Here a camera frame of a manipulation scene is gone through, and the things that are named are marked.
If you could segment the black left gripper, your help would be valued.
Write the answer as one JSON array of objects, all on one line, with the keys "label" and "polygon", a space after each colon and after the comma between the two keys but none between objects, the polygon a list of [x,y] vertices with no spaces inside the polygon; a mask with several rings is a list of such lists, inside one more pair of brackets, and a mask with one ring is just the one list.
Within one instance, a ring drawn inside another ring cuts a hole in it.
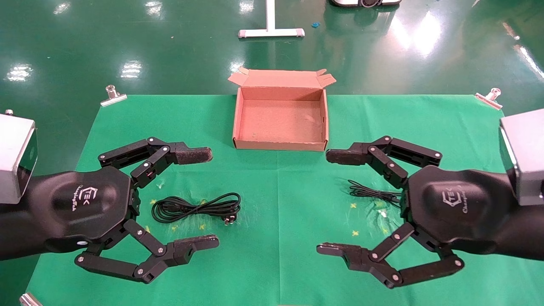
[{"label": "black left gripper", "polygon": [[[165,269],[186,265],[195,252],[219,246],[216,235],[185,238],[163,245],[136,221],[144,188],[169,165],[210,162],[209,147],[150,137],[102,153],[102,169],[32,177],[18,204],[2,204],[0,258],[87,248],[74,263],[88,272],[151,283]],[[119,169],[142,162],[127,176]],[[101,257],[102,250],[130,234],[151,255],[141,264]]]}]

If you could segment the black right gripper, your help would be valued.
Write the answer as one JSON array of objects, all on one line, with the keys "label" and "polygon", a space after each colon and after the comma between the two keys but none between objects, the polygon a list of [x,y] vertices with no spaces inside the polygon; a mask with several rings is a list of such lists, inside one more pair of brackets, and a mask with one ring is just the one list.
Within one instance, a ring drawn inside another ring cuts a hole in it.
[{"label": "black right gripper", "polygon": [[[396,159],[423,169],[408,178]],[[451,249],[543,260],[542,205],[519,205],[505,173],[448,171],[437,167],[441,159],[438,151],[390,136],[328,149],[329,163],[367,164],[394,188],[406,186],[403,215],[413,225],[404,223],[373,249],[325,242],[317,252],[341,257],[349,270],[370,273],[389,289],[457,273],[465,264]],[[389,265],[386,258],[418,233],[424,246],[437,246],[439,260],[401,270]]]}]

